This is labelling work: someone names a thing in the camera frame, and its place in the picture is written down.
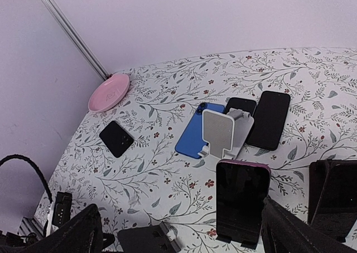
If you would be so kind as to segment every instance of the black cable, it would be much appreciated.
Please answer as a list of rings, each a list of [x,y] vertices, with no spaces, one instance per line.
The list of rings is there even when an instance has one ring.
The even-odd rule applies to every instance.
[[[52,200],[52,194],[51,194],[49,185],[47,184],[46,179],[45,179],[44,175],[42,174],[42,172],[40,171],[40,169],[38,168],[38,166],[28,157],[24,157],[23,155],[20,155],[20,154],[13,154],[13,155],[8,155],[7,157],[1,159],[0,167],[2,166],[2,164],[4,164],[5,162],[7,162],[11,159],[20,159],[20,160],[26,161],[28,164],[30,164],[30,166],[36,171],[37,175],[39,176],[42,184],[44,185],[46,193],[49,197],[49,201],[50,201],[50,203],[52,203],[53,200]]]

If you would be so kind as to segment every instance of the floral tablecloth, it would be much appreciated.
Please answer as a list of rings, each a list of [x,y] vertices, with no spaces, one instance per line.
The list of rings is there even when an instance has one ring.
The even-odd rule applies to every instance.
[[[357,49],[287,48],[211,54],[125,70],[131,86],[110,111],[88,113],[53,176],[50,188],[73,194],[73,214],[96,203],[103,230],[171,223],[186,252],[248,252],[216,241],[215,164],[174,146],[201,102],[262,91],[289,93],[290,111],[274,152],[246,146],[239,160],[269,164],[270,196],[306,220],[308,166],[317,159],[356,159]],[[99,133],[116,120],[135,139],[116,159]],[[46,220],[43,196],[35,217]],[[355,226],[347,244],[357,248]],[[119,250],[118,242],[111,250]],[[261,241],[257,252],[263,252]]]

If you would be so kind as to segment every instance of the pink dish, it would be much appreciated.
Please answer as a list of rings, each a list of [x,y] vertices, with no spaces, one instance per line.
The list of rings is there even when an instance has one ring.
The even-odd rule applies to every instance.
[[[126,74],[114,74],[92,94],[88,108],[92,112],[104,112],[116,106],[128,92],[130,78]]]

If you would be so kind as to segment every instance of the phone camera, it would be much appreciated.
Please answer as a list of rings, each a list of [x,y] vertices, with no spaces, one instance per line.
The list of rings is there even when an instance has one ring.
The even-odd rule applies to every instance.
[[[202,109],[207,108],[207,103],[201,103],[201,104],[200,104],[200,108],[202,108]]]

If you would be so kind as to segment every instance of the red flower print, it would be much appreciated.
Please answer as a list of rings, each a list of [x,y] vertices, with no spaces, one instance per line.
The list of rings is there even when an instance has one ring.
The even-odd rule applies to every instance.
[[[210,231],[207,232],[207,234],[208,234],[209,236],[213,237],[213,236],[216,236],[216,235],[217,235],[217,231],[216,231],[216,230],[213,230],[213,228],[212,228]]]
[[[205,185],[206,185],[208,188],[213,187],[213,186],[214,186],[214,181],[212,181],[211,179],[209,179],[209,180],[205,183]]]
[[[109,221],[110,221],[109,218],[104,218],[103,221],[104,221],[104,225],[109,225]]]

